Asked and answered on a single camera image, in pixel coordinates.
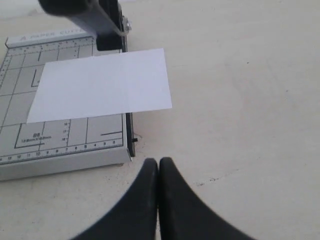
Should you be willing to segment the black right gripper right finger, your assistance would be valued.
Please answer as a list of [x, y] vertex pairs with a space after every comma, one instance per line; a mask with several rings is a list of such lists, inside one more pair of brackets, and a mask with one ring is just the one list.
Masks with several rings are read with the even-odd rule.
[[190, 188], [174, 161], [159, 161], [158, 213], [163, 240], [252, 240], [211, 210]]

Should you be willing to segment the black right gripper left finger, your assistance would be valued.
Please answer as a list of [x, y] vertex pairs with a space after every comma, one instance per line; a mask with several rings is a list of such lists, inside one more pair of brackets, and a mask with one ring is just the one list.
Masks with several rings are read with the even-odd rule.
[[122, 198], [75, 240], [154, 240], [157, 226], [158, 165], [147, 158]]

